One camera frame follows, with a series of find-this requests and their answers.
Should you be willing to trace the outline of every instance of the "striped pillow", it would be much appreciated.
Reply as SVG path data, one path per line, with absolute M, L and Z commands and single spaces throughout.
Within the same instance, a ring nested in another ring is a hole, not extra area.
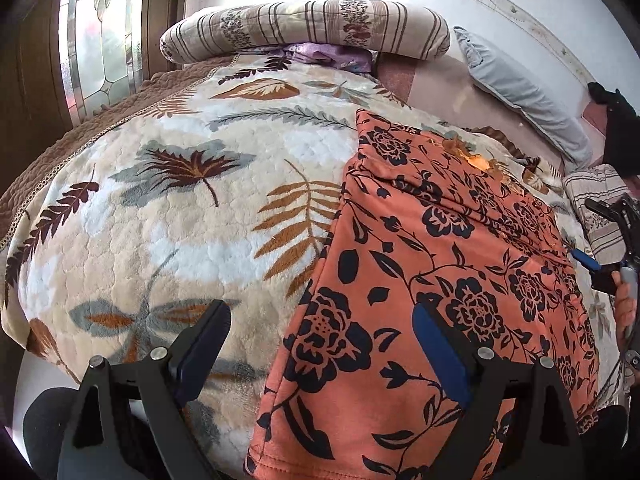
M 588 198 L 613 203 L 629 188 L 616 170 L 603 164 L 584 171 L 576 171 L 566 177 L 562 184 L 571 200 L 578 220 L 583 225 L 593 249 L 593 255 L 601 264 L 619 262 L 625 254 L 625 243 L 616 224 L 610 222 L 584 206 Z
M 396 2 L 276 3 L 196 13 L 162 35 L 160 50 L 183 64 L 254 46 L 306 42 L 435 59 L 449 49 L 449 27 L 432 10 Z

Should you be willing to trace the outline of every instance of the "quilted blanket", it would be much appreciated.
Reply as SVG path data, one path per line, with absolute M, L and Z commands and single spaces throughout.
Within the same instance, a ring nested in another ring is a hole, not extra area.
M 437 134 L 505 185 L 527 187 L 554 210 L 565 243 L 590 252 L 561 187 L 496 140 L 362 76 L 243 56 L 101 132 L 44 178 L 1 248 L 2 327 L 80 381 L 92 355 L 140 359 L 224 299 L 231 331 L 186 420 L 212 462 L 242 478 L 265 378 L 358 145 L 359 108 Z M 594 329 L 601 387 L 617 358 L 610 304 L 581 269 L 578 286 L 604 327 Z

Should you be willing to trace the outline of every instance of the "person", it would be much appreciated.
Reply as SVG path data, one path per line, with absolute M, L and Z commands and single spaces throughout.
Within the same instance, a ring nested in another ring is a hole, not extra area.
M 613 272 L 612 277 L 617 288 L 614 303 L 616 339 L 618 348 L 622 352 L 625 347 L 625 329 L 633 325 L 636 320 L 638 301 L 630 298 L 630 286 L 628 283 L 622 283 L 619 272 Z M 585 471 L 588 480 L 601 478 L 640 479 L 640 470 L 638 469 L 640 372 L 632 371 L 635 382 L 630 391 L 628 423 L 624 406 L 607 406 L 598 411 L 596 424 L 580 437 L 584 449 Z

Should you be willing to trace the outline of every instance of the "human hand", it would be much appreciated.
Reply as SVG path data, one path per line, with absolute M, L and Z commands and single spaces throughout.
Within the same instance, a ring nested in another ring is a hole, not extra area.
M 622 282 L 622 277 L 617 270 L 611 273 L 616 284 L 616 301 L 614 305 L 613 317 L 616 320 L 616 340 L 618 349 L 622 352 L 625 347 L 625 329 L 632 326 L 636 320 L 636 310 L 638 301 L 629 297 L 630 285 Z

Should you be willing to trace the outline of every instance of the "silver screw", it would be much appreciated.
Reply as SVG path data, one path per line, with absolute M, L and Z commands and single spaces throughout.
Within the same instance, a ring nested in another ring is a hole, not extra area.
M 544 356 L 540 358 L 540 364 L 545 368 L 551 369 L 554 367 L 554 360 L 551 357 Z
M 89 366 L 93 369 L 101 368 L 104 364 L 104 357 L 101 355 L 94 355 L 91 359 L 89 359 Z
M 481 346 L 478 349 L 478 357 L 481 359 L 485 359 L 487 361 L 490 361 L 491 359 L 493 359 L 495 356 L 495 353 L 493 350 L 491 350 L 490 348 L 487 348 L 486 346 Z
M 151 351 L 150 355 L 154 361 L 159 361 L 160 359 L 164 359 L 167 354 L 168 354 L 168 351 L 166 350 L 166 348 L 164 346 L 159 346 L 157 348 L 154 348 Z

